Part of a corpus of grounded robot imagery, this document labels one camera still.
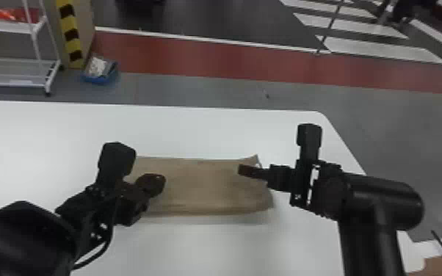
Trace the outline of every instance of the metal pole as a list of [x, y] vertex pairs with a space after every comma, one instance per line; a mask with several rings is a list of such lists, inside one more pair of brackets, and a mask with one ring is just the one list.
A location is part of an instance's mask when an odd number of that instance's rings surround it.
[[330, 31], [333, 28], [334, 21], [336, 21], [336, 18], [338, 17], [339, 11], [341, 10], [341, 7], [343, 6], [343, 4], [344, 4], [344, 0], [340, 0], [338, 3], [338, 6], [336, 8], [336, 11], [334, 12], [333, 17], [330, 19], [329, 26], [327, 26], [327, 31], [325, 32], [324, 37], [320, 41], [321, 45], [319, 46], [319, 48], [317, 49], [317, 52], [315, 54], [320, 54], [320, 51], [322, 50], [322, 47], [324, 46], [325, 40], [327, 39]]
[[46, 7], [43, 3], [43, 0], [40, 0], [40, 6], [43, 9], [43, 14], [46, 17], [46, 26], [48, 27], [48, 31], [50, 32], [51, 43], [53, 43], [53, 49], [55, 50], [55, 54], [57, 55], [57, 60], [60, 60], [60, 52], [57, 47], [57, 42], [55, 41], [55, 37], [53, 36], [53, 32], [50, 26], [50, 20], [48, 18], [48, 13], [46, 12]]
[[24, 5], [24, 11], [26, 12], [26, 18], [27, 18], [27, 24], [29, 26], [29, 32], [31, 33], [32, 45], [35, 48], [35, 52], [36, 52], [37, 64], [40, 67], [41, 78], [43, 80], [43, 83], [46, 83], [46, 73], [43, 68], [43, 61], [41, 60], [40, 47], [37, 44], [37, 34], [35, 34], [35, 30], [32, 27], [32, 19], [31, 19], [31, 14], [29, 12], [29, 5], [27, 4], [27, 0], [22, 0], [22, 3]]

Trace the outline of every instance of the red object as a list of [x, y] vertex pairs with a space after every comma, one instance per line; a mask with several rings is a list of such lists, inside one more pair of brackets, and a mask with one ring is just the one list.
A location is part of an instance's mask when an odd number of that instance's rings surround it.
[[[40, 9], [29, 8], [31, 23], [40, 21]], [[23, 7], [0, 9], [0, 20], [27, 23], [26, 10]]]

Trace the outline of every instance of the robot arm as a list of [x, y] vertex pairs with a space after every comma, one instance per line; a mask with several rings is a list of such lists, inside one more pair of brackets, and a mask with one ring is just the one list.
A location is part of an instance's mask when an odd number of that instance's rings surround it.
[[[403, 276], [398, 230], [410, 230], [423, 218], [417, 192], [404, 183], [343, 172], [319, 160], [322, 129], [298, 126], [300, 158], [295, 168], [239, 166], [239, 174], [264, 179], [267, 186], [291, 194], [289, 204], [337, 221], [346, 276]], [[311, 173], [319, 177], [311, 181]]]

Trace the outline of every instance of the shelf leg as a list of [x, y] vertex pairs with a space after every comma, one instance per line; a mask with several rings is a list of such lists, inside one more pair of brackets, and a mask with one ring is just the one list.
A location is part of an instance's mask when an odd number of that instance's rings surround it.
[[26, 12], [27, 24], [29, 27], [29, 32], [31, 33], [32, 46], [35, 48], [37, 64], [40, 67], [40, 75], [43, 82], [46, 83], [46, 73], [43, 67], [43, 61], [41, 60], [41, 52], [40, 47], [37, 44], [37, 34], [35, 33], [32, 27], [32, 19], [29, 12], [29, 5], [27, 4], [27, 0], [22, 0], [22, 4], [24, 5], [24, 11]]
[[50, 21], [48, 20], [48, 14], [46, 13], [46, 7], [45, 7], [45, 4], [43, 3], [43, 0], [40, 0], [40, 6], [41, 6], [41, 9], [43, 10], [44, 16], [46, 16], [46, 19], [47, 19], [46, 26], [48, 27], [48, 31], [50, 32], [50, 38], [51, 38], [51, 43], [53, 44], [53, 50], [55, 51], [55, 55], [57, 55], [57, 60], [61, 60], [60, 59], [60, 52], [58, 50], [57, 42], [56, 42], [55, 37], [53, 36], [53, 32], [51, 30]]

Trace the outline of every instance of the dark floor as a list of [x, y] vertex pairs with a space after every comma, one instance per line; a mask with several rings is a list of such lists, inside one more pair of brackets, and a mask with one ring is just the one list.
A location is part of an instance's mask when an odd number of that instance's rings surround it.
[[[314, 7], [285, 6], [284, 0], [165, 0], [151, 8], [143, 1], [95, 0], [96, 26], [130, 29], [146, 32], [217, 38], [280, 46], [318, 48], [316, 35], [325, 35], [327, 27], [308, 26], [293, 13], [331, 18], [334, 10]], [[308, 0], [308, 3], [336, 5], [336, 0]], [[376, 10], [369, 0], [346, 1], [344, 7]], [[427, 18], [423, 12], [421, 20]], [[339, 19], [358, 23], [371, 23], [374, 18], [341, 13]], [[442, 31], [442, 22], [428, 18], [428, 24]], [[404, 38], [356, 32], [354, 29], [334, 29], [331, 37], [352, 41], [381, 43], [387, 46], [411, 46], [427, 49], [442, 59], [442, 43], [411, 25], [399, 31]]]
[[140, 2], [95, 0], [95, 25], [304, 48], [320, 45], [278, 0], [166, 0], [152, 9]]
[[316, 110], [326, 115], [369, 175], [413, 185], [427, 213], [413, 240], [442, 235], [442, 94], [357, 87], [121, 73], [109, 86], [57, 76], [54, 97], [0, 88], [0, 100]]

